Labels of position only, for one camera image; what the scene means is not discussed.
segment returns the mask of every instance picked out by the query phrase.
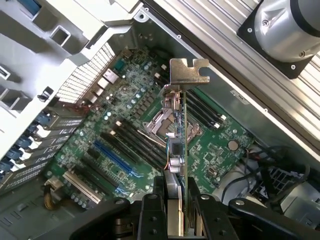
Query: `screw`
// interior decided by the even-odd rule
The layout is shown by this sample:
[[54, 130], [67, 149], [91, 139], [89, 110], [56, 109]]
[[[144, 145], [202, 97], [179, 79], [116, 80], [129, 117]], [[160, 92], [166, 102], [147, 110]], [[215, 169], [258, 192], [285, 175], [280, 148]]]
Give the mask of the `screw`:
[[306, 56], [306, 52], [305, 51], [299, 53], [299, 57], [300, 58], [304, 58], [305, 56]]
[[245, 202], [242, 200], [236, 200], [235, 204], [242, 206], [242, 205], [245, 205]]
[[123, 199], [119, 199], [115, 202], [115, 204], [123, 204], [125, 201]]
[[262, 21], [262, 26], [264, 26], [264, 27], [269, 26], [269, 21], [268, 20], [263, 20]]
[[210, 197], [208, 195], [205, 195], [205, 194], [201, 195], [201, 199], [203, 200], [208, 200], [209, 198]]

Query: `green circuit board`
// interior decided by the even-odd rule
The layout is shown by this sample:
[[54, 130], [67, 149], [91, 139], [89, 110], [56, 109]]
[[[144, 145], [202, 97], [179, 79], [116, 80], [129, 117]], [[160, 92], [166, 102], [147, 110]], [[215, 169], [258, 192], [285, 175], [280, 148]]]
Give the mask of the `green circuit board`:
[[[162, 99], [158, 97], [160, 87], [154, 84], [154, 75], [162, 72], [164, 78], [169, 78], [168, 71], [162, 70], [163, 64], [167, 64], [165, 59], [150, 53], [146, 48], [133, 51], [131, 56], [119, 55], [111, 70], [120, 76], [120, 79], [107, 86], [94, 103], [86, 120], [48, 166], [45, 176], [58, 177], [65, 183], [63, 190], [68, 195], [73, 195], [72, 198], [81, 200], [81, 203], [88, 203], [89, 201], [83, 194], [77, 192], [72, 185], [67, 184], [63, 178], [64, 172], [72, 166], [85, 167], [82, 157], [86, 155], [95, 140], [99, 139], [101, 133], [110, 133], [114, 129], [117, 121], [126, 119], [135, 128], [142, 132], [145, 131], [143, 123], [150, 122], [162, 109]], [[194, 91], [208, 105], [226, 116], [226, 120], [219, 129], [209, 129], [199, 123], [200, 134], [188, 144], [188, 175], [196, 179], [202, 193], [212, 194], [222, 177], [235, 166], [254, 139], [209, 97], [198, 89]], [[187, 117], [193, 119], [194, 122], [197, 121], [192, 115]], [[228, 148], [230, 140], [238, 142], [239, 148], [236, 151], [230, 151]], [[97, 180], [109, 189], [109, 192], [101, 192], [91, 181], [85, 177], [80, 176], [80, 178], [105, 199], [121, 196], [133, 201], [137, 194], [151, 192], [153, 178], [161, 175], [160, 171], [144, 162], [138, 155], [136, 156], [138, 163], [133, 164], [107, 141], [101, 141], [138, 176], [126, 172], [114, 160], [101, 154], [97, 159], [90, 158], [90, 160], [94, 161], [110, 179], [117, 183], [118, 187], [115, 189], [105, 179], [96, 175]]]

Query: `aluminum panel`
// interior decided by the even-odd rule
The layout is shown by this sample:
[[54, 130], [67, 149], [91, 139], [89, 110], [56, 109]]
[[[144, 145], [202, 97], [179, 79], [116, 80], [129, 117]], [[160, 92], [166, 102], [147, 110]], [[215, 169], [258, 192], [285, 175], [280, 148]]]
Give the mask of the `aluminum panel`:
[[222, 56], [285, 113], [320, 139], [320, 55], [289, 80], [244, 43], [236, 32], [258, 0], [155, 0]]

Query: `blue pcie slot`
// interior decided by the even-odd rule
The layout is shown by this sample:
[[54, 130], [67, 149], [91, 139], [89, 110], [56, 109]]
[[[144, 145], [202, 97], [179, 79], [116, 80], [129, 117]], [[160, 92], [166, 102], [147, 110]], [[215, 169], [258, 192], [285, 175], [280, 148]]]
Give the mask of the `blue pcie slot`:
[[105, 145], [103, 145], [99, 141], [94, 142], [94, 146], [98, 148], [105, 156], [107, 156], [110, 160], [112, 160], [114, 163], [119, 165], [127, 174], [131, 173], [132, 168], [124, 163], [118, 156], [114, 155]]

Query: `motherboard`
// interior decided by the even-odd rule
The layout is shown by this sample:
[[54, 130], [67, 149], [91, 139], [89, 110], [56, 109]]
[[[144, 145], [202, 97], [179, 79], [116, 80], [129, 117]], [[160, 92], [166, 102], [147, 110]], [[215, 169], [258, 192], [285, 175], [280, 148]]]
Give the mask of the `motherboard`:
[[[174, 112], [158, 97], [170, 81], [169, 59], [157, 50], [124, 50], [109, 66], [87, 117], [44, 171], [87, 209], [115, 196], [134, 201], [153, 189], [168, 164], [166, 133]], [[212, 194], [253, 143], [253, 137], [210, 97], [186, 93], [188, 176]]]

